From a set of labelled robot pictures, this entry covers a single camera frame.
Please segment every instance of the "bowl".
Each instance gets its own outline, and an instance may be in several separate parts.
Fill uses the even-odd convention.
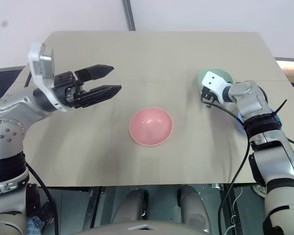
[[[216,75],[220,76],[220,77],[223,77],[223,79],[228,82],[228,83],[232,83],[233,84],[233,78],[231,77],[231,75],[222,70],[222,69],[219,69],[219,68],[209,68],[209,69],[205,69],[204,71],[202,71],[199,75],[198,75],[198,78],[197,78],[197,81],[198,81],[198,86],[199,86],[199,91],[201,92],[202,88],[203,88],[203,85],[202,85],[202,80],[204,79],[204,77],[206,76],[206,73],[207,72],[213,72],[215,73]]]
[[[173,130],[170,114],[159,107],[146,107],[131,118],[129,133],[134,141],[146,146],[155,146],[166,141]]]

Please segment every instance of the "pink bowl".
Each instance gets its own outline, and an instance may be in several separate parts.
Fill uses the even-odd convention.
[[[138,111],[129,123],[129,133],[133,140],[146,146],[163,143],[173,130],[170,114],[158,107],[147,107]]]

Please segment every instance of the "table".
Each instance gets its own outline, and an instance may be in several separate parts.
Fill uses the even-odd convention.
[[[122,85],[109,101],[55,112],[29,129],[26,159],[47,186],[230,182],[247,139],[232,117],[200,103],[196,78],[211,67],[236,82],[256,81],[273,109],[287,98],[279,115],[294,140],[294,89],[257,33],[59,31],[45,43],[53,47],[56,74],[106,64],[115,70],[84,88]],[[24,84],[28,71],[10,90]],[[174,121],[159,146],[141,146],[128,133],[130,118],[146,106],[166,109]],[[236,182],[254,182],[248,163]]]

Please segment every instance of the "floor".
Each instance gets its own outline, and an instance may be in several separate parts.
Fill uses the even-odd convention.
[[[74,190],[49,190],[57,205],[59,228],[61,235],[69,235],[82,231],[88,205],[89,193]],[[40,188],[41,205],[47,201],[44,191]],[[54,223],[46,227],[45,235],[54,235]]]
[[[192,185],[201,196],[210,218],[212,235],[218,235],[218,208],[221,202],[220,192],[211,185]],[[125,196],[136,188],[149,192],[149,219],[162,220],[175,223],[181,222],[181,211],[177,205],[176,191],[180,185],[151,185],[151,186],[119,186],[106,187],[100,197],[95,227],[109,224]],[[60,221],[60,234],[70,235],[82,231],[87,209],[89,193],[73,190],[50,190],[55,202]],[[238,196],[240,188],[235,189]],[[46,196],[40,189],[41,202]],[[263,234],[262,222],[265,219],[264,200],[253,192],[251,186],[243,187],[242,195],[237,200],[239,216],[244,235]],[[46,235],[54,234],[54,226],[49,226],[44,232]]]
[[[218,234],[217,212],[221,202],[220,192],[211,184],[192,185],[201,196],[210,218],[212,234]],[[176,191],[180,185],[150,185],[150,186],[119,186],[106,187],[100,197],[95,227],[111,222],[113,215],[125,196],[136,188],[142,188],[149,193],[149,219],[175,223],[181,222],[181,210],[177,205]],[[57,204],[60,221],[60,234],[69,235],[82,231],[88,204],[88,192],[51,189],[51,195]],[[41,202],[46,200],[40,190]],[[54,234],[54,226],[49,226],[46,235]]]

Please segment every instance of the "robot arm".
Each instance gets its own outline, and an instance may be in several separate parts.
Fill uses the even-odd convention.
[[[264,91],[253,81],[229,84],[207,72],[202,97],[219,103],[236,103],[254,153],[249,163],[255,181],[267,186],[264,233],[294,235],[294,151],[281,123],[266,101]]]
[[[105,77],[114,68],[95,65],[54,76],[52,49],[33,44],[28,53],[33,81],[0,99],[0,234],[25,234],[25,193],[29,180],[23,139],[29,127],[56,110],[88,107],[116,95],[121,86],[100,86],[86,92],[82,85]]]

